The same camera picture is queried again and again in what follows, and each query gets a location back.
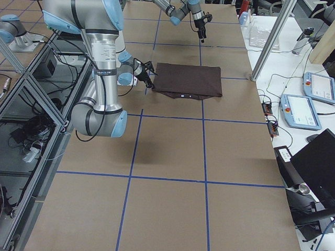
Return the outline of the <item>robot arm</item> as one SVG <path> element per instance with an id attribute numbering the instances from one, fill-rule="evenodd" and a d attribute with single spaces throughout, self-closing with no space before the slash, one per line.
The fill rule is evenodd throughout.
<path id="1" fill-rule="evenodd" d="M 170 1 L 157 0 L 152 2 L 165 12 L 169 17 L 170 22 L 175 26 L 177 26 L 187 15 L 190 15 L 193 18 L 195 28 L 197 29 L 193 31 L 198 34 L 201 43 L 205 42 L 205 39 L 207 38 L 205 25 L 212 21 L 213 16 L 202 10 L 200 1 L 181 1 L 182 5 L 179 8 L 172 5 Z"/>
<path id="2" fill-rule="evenodd" d="M 94 82 L 73 107 L 72 123 L 87 136 L 121 137 L 127 112 L 118 100 L 118 84 L 136 77 L 147 87 L 153 83 L 151 62 L 141 63 L 126 50 L 117 53 L 117 38 L 124 28 L 119 1 L 44 1 L 45 23 L 56 30 L 81 35 L 92 60 Z"/>

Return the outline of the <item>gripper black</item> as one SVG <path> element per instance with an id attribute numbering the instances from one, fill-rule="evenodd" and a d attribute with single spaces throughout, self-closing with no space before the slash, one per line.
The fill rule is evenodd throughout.
<path id="1" fill-rule="evenodd" d="M 147 73 L 144 69 L 142 69 L 142 70 L 141 70 L 141 73 L 139 73 L 139 74 L 137 75 L 137 79 L 138 79 L 139 81 L 144 82 L 145 85 L 146 85 L 146 88 L 149 88 L 149 89 L 154 88 L 154 84 L 151 82 L 151 79 L 150 79 L 148 73 Z"/>
<path id="2" fill-rule="evenodd" d="M 201 43 L 205 42 L 206 37 L 206 29 L 205 29 L 205 13 L 204 12 L 197 12 L 195 14 L 193 14 L 193 20 L 194 20 L 194 24 L 196 27 L 196 31 L 198 33 L 198 37 L 201 41 Z"/>

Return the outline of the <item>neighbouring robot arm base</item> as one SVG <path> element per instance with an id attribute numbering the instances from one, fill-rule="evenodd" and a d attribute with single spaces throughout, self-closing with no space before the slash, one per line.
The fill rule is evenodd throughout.
<path id="1" fill-rule="evenodd" d="M 34 52 L 42 41 L 42 35 L 28 32 L 14 14 L 1 17 L 1 39 L 13 52 Z"/>

